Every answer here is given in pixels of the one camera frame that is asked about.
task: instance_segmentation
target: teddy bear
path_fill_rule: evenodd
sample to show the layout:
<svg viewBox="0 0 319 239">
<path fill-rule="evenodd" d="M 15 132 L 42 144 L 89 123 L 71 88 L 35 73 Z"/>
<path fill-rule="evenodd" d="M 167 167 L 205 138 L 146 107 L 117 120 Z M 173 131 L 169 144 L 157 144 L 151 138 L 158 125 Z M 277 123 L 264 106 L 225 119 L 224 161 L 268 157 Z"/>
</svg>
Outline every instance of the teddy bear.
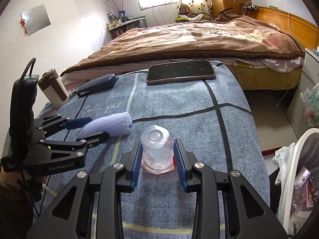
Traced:
<svg viewBox="0 0 319 239">
<path fill-rule="evenodd" d="M 180 7 L 180 14 L 187 15 L 189 18 L 196 17 L 196 14 L 189 8 L 187 4 L 182 4 Z M 211 17 L 208 15 L 203 14 L 202 17 L 203 20 L 209 20 L 211 21 Z"/>
</svg>

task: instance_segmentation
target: dried branches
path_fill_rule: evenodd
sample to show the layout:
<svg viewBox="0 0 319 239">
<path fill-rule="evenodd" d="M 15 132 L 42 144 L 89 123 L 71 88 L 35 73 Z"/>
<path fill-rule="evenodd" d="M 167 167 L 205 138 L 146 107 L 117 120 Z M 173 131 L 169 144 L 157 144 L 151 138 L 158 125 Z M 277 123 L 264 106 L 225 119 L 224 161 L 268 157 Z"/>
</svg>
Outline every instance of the dried branches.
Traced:
<svg viewBox="0 0 319 239">
<path fill-rule="evenodd" d="M 126 3 L 124 3 L 124 0 L 108 0 L 106 2 L 106 5 L 116 11 L 118 14 L 120 14 L 120 11 L 123 10 L 125 4 Z"/>
</svg>

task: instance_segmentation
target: wooden headboard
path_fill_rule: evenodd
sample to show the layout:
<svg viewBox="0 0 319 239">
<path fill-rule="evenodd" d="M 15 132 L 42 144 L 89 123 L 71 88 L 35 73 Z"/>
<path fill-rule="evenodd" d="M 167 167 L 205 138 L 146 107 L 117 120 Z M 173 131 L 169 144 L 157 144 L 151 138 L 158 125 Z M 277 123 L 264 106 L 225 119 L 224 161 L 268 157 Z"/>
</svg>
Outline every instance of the wooden headboard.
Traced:
<svg viewBox="0 0 319 239">
<path fill-rule="evenodd" d="M 267 22 L 280 31 L 290 33 L 306 48 L 313 49 L 318 46 L 319 28 L 297 15 L 268 7 L 259 7 L 258 12 L 248 11 L 247 15 L 256 20 Z"/>
</svg>

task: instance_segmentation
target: smartphone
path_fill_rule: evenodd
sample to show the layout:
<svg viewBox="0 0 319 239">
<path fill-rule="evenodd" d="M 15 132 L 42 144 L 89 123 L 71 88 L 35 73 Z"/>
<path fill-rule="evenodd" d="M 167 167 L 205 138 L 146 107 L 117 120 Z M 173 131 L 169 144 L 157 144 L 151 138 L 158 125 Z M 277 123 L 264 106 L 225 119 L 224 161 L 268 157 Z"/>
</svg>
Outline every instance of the smartphone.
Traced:
<svg viewBox="0 0 319 239">
<path fill-rule="evenodd" d="M 150 66 L 146 84 L 215 79 L 216 73 L 208 60 L 192 60 Z"/>
</svg>

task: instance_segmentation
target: nightstand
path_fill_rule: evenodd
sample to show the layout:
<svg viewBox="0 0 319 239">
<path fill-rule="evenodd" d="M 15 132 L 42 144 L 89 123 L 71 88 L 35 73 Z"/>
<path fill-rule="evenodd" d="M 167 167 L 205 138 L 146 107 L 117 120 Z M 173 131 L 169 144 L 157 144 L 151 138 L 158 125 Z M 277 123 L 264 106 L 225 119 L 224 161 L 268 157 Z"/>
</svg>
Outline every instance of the nightstand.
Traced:
<svg viewBox="0 0 319 239">
<path fill-rule="evenodd" d="M 296 93 L 288 107 L 286 116 L 299 139 L 309 128 L 308 122 L 303 116 L 304 108 L 300 93 L 304 93 L 306 88 L 311 90 L 319 83 L 319 57 L 310 49 L 306 48 L 306 58 L 302 69 L 301 79 Z"/>
</svg>

